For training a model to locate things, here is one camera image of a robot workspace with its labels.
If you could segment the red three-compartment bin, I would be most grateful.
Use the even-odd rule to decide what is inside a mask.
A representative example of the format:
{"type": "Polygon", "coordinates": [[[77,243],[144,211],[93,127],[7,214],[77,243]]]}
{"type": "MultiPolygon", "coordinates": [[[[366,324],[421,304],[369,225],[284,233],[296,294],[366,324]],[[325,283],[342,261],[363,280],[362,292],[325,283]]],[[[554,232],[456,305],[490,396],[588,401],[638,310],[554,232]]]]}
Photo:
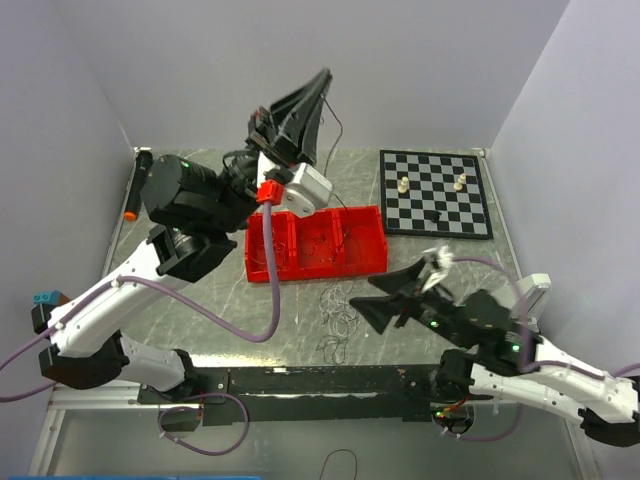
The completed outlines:
{"type": "Polygon", "coordinates": [[[306,218],[276,212],[271,227],[282,282],[365,276],[388,269],[388,244],[376,206],[327,208],[306,218]]]}

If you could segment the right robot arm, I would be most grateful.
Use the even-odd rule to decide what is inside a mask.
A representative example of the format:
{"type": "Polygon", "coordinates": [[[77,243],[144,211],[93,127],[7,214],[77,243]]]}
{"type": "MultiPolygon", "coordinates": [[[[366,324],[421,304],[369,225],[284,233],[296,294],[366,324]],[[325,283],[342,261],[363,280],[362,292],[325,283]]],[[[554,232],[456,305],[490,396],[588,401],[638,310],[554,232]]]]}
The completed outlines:
{"type": "Polygon", "coordinates": [[[560,416],[599,443],[638,445],[638,378],[629,369],[611,374],[590,366],[532,332],[515,281],[509,283],[512,307],[484,289],[456,301],[443,281],[457,261],[431,255],[372,275],[381,295],[353,297],[349,304],[377,333],[414,320],[451,343],[426,388],[434,402],[509,399],[560,416]]]}

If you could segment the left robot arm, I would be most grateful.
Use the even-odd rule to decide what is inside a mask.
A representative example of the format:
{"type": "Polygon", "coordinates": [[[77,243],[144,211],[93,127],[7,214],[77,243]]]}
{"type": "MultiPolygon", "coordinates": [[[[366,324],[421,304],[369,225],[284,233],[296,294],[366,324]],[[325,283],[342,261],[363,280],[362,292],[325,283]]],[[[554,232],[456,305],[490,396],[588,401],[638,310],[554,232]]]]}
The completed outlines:
{"type": "Polygon", "coordinates": [[[39,354],[43,377],[76,390],[113,380],[135,382],[184,402],[203,388],[189,354],[127,337],[124,326],[161,296],[216,269],[235,249],[232,234],[263,214],[263,248],[272,288],[279,285],[271,226],[283,206],[305,218],[325,208],[331,182],[316,167],[317,137],[333,76],[308,83],[253,112],[243,149],[225,154],[214,171],[177,155],[155,159],[141,190],[153,229],[135,251],[79,297],[33,310],[34,327],[48,340],[39,354]]]}

